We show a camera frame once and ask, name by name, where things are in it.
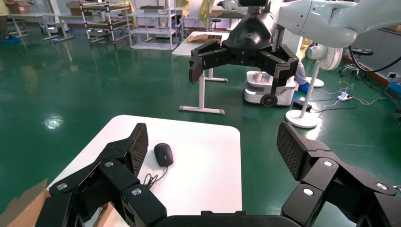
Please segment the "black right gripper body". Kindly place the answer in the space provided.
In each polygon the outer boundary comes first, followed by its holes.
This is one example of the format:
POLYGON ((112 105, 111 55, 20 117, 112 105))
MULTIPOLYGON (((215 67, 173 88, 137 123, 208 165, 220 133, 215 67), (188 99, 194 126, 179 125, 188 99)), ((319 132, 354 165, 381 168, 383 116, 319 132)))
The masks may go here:
POLYGON ((277 23, 271 13, 246 14, 222 42, 228 64, 256 66, 259 52, 272 50, 277 23))

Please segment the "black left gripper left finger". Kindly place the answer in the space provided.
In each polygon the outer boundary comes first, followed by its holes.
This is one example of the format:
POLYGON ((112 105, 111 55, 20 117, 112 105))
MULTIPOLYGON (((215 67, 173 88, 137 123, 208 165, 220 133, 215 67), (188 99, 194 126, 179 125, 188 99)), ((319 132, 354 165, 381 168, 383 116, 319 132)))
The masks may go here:
POLYGON ((165 219, 166 207, 138 178, 147 151, 147 126, 138 123, 127 138, 108 143, 94 162, 50 187, 36 226, 82 227, 108 203, 130 227, 165 219))

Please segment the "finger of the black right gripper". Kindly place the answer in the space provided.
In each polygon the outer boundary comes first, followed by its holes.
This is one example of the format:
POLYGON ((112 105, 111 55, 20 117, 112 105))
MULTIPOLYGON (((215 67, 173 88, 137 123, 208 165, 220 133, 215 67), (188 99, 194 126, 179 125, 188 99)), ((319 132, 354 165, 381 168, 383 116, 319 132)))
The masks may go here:
POLYGON ((275 95, 277 88, 285 86, 287 80, 295 75, 298 63, 299 59, 285 44, 275 52, 258 53, 258 68, 273 76, 271 95, 275 95))
POLYGON ((229 51, 217 41, 210 41, 193 50, 189 59, 189 82, 196 84, 204 70, 226 65, 229 51))

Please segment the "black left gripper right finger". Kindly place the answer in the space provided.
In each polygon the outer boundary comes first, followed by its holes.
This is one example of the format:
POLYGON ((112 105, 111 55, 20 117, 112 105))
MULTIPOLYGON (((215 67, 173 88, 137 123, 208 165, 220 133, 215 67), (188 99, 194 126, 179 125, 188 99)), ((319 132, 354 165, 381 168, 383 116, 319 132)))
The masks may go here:
POLYGON ((389 183, 346 164, 288 122, 279 125, 277 149, 299 183, 282 206, 282 216, 310 227, 330 203, 358 227, 400 226, 401 199, 389 183))

